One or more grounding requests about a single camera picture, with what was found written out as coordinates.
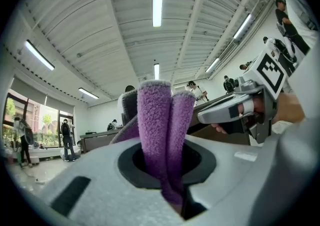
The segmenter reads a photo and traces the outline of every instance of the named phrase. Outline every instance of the desk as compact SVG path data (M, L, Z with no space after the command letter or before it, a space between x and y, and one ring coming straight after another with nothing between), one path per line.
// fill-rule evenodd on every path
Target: desk
M221 132L217 132L215 128L211 125L202 124L198 120L198 112L209 106L210 104L232 95L232 93L228 93L222 97L219 97L214 100L210 100L204 104L200 104L193 109L193 114L190 122L190 126L188 128L187 134L191 136L196 136L208 140L219 141L223 143L230 144L241 144L241 145L250 145L249 134L247 133L233 133L233 134L223 134Z
M116 129L106 132L80 135L83 152L86 153L93 149L107 146L119 131L120 129Z

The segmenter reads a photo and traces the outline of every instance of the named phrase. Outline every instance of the person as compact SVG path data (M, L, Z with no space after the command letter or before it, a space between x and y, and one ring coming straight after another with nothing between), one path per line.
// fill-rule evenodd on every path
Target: person
M288 15L285 13L286 3L283 0L276 0L275 5L277 9L275 10L276 18L280 25L283 24L285 29L285 35L291 39L292 42L296 44L296 46L303 52L303 54L307 54L310 47L304 41L304 39L298 34L295 26L289 20Z
M283 42L279 39L276 39L274 37L263 37L263 42L265 43L267 50L266 52L268 54L271 54L273 57L277 59L277 61L281 64L281 66L286 71L288 77L292 75L292 73L295 71L295 67L291 61L289 61L287 58L290 58L290 55L287 51L286 46L283 44Z
M251 62L252 62L252 61L248 61L246 64L241 64L241 65L239 66L240 70L245 71L245 70L248 68L248 66L250 65Z
M114 119L111 123L108 124L106 130L110 131L110 130L115 130L117 129L117 120Z
M32 168L33 166L32 166L30 154L29 154L29 144L27 142L26 133L25 133L25 128L30 128L30 126L28 125L28 123L25 120L20 119L19 117L15 117L14 123L13 123L13 128L15 130L14 139L17 140L17 135L20 135L21 166L25 167L28 165L30 168Z
M227 93L231 93L235 89L235 82L233 78L229 78L227 75L224 76L224 82L223 82L224 90L226 90Z
M64 161L65 162L69 162L69 156L68 156L68 149L66 148L66 146L69 147L70 152L71 152L71 159L72 161L76 161L76 154L74 151L74 147L73 147L73 139L71 136L71 129L74 129L75 126L68 122L68 120L65 118L63 120L63 123L61 125L61 134L62 134L62 140L63 140L63 147L64 147Z
M206 102L209 101L207 97L207 91L202 87L196 85L195 82L189 81L189 83L186 85L187 87L191 88L191 92L194 93L195 95L195 104L196 106L205 104Z
M135 90L135 88L132 86L132 85L128 85L125 90L124 90L124 93L128 93L130 91L133 91ZM118 98L118 102L117 102L117 109L118 109L118 112L122 118L122 124L125 125L127 122L126 122L126 119L124 118L124 107L123 107L123 104L122 104L122 98L124 97L124 93L122 93L119 98Z

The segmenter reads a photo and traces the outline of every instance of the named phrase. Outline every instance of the black shirt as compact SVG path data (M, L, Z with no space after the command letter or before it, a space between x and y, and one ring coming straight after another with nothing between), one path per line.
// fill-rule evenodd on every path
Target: black shirt
M276 18L277 18L278 22L281 25L283 24L286 35L291 37L291 36L294 36L294 35L296 35L298 33L293 24L286 24L286 23L282 22L283 18L288 18L289 19L288 15L284 11L281 11L280 9L277 8L275 10L275 15L276 15Z

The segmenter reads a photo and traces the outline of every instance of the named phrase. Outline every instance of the white wall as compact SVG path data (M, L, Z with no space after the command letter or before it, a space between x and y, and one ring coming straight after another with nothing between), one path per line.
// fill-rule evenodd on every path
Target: white wall
M252 61L259 55L265 45L263 42L263 37L266 36L268 38L277 38L284 41L282 35L276 27L276 22L277 18L275 11L271 10L260 29L246 44L245 48L243 48L243 50L210 81L211 83L209 86L212 89L212 96L210 97L211 99L215 99L226 94L223 86L225 75L233 79L241 76L244 71L241 70L239 66L241 64L245 64L246 62Z
M80 136L84 135L89 128L89 111L87 105L75 105L73 109L73 124L75 144L80 141Z
M122 118L117 108L118 100L109 101L88 108L87 130L93 132L107 131L108 124L117 120L121 124Z

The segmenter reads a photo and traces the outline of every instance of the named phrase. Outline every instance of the roller blind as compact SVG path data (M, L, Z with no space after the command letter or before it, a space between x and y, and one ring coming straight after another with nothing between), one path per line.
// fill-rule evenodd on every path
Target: roller blind
M16 77L12 82L11 89L20 95L35 101L36 103L45 104L46 95L43 92L34 89L32 86L24 83Z
M45 105L48 107L51 107L53 109L59 110L59 111L68 112L71 114L74 113L74 106L73 105L69 105L69 104L64 103L62 101L54 99L54 98L50 97L49 95L46 98Z

